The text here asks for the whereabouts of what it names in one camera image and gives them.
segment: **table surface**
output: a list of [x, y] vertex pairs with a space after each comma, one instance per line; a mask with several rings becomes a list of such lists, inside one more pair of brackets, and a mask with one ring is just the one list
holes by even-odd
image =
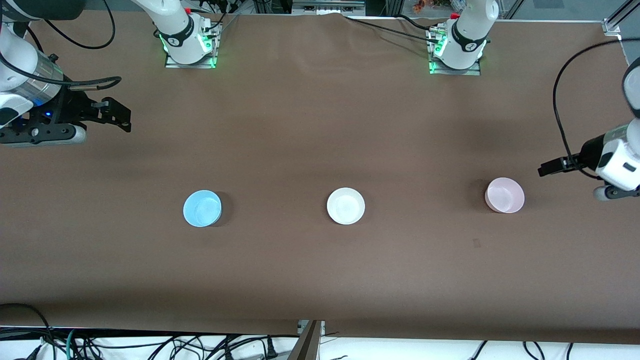
[[[452, 77], [429, 74], [419, 40], [340, 15], [242, 16], [217, 69], [164, 69], [149, 18], [115, 18], [100, 51], [34, 26], [72, 79], [123, 77], [89, 95], [128, 106], [132, 133], [88, 124], [83, 145], [1, 149], [2, 302], [59, 326], [274, 333], [322, 318], [350, 336], [639, 341], [638, 200], [536, 172], [564, 153], [554, 78], [605, 40], [599, 24], [498, 22], [483, 75]], [[86, 44], [109, 31], [104, 12], [60, 26]], [[575, 151], [632, 117], [625, 69], [614, 45], [567, 70]], [[483, 202], [501, 176], [526, 193], [516, 214]], [[355, 225], [326, 214], [343, 186], [367, 202]], [[182, 217], [200, 189], [223, 200], [217, 226]]]

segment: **white floor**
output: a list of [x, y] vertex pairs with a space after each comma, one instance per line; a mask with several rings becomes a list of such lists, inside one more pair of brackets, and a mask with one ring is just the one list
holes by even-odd
[[[101, 345], [136, 345], [158, 343], [167, 337], [153, 338], [106, 338], [98, 339]], [[223, 336], [206, 336], [202, 338], [206, 347], [218, 344]], [[274, 339], [277, 352], [290, 351], [296, 342], [295, 338]], [[468, 340], [402, 340], [402, 339], [372, 339], [372, 338], [323, 338], [320, 346], [320, 360], [333, 360], [342, 356], [345, 360], [469, 360], [480, 341]], [[26, 358], [39, 344], [38, 340], [0, 341], [0, 360], [15, 360]], [[566, 343], [540, 343], [547, 360], [565, 360]], [[133, 348], [125, 350], [103, 349], [104, 360], [147, 360], [156, 347]], [[172, 346], [167, 346], [156, 357], [156, 360], [167, 360]], [[538, 355], [536, 348], [529, 343], [529, 349]], [[246, 359], [250, 356], [262, 354], [262, 345], [256, 341], [236, 351], [232, 355], [235, 360]], [[38, 360], [52, 359], [51, 347], [47, 345], [41, 349]], [[58, 351], [58, 359], [64, 360], [65, 354]], [[571, 360], [637, 360], [640, 359], [640, 345], [604, 345], [604, 344], [575, 344], [571, 352]], [[198, 360], [196, 354], [181, 351], [176, 360]], [[478, 360], [531, 360], [517, 341], [489, 341], [484, 347]]]

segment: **teal cable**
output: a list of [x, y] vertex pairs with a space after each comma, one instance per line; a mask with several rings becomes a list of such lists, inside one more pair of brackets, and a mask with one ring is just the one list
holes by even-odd
[[69, 331], [69, 336], [67, 336], [67, 360], [71, 360], [71, 339], [73, 338], [75, 331], [75, 329]]

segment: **white bowl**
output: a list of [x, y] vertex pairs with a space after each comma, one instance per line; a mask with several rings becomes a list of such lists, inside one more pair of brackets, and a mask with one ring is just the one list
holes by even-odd
[[498, 213], [515, 213], [524, 205], [524, 191], [514, 180], [498, 177], [487, 187], [484, 200]]
[[329, 195], [326, 210], [333, 221], [351, 225], [364, 215], [364, 198], [352, 188], [339, 188]]

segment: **blue cup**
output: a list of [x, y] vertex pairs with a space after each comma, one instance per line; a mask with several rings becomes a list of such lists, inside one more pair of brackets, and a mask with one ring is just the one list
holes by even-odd
[[222, 202], [216, 193], [200, 190], [187, 198], [182, 208], [182, 214], [184, 219], [195, 227], [209, 226], [220, 218]]

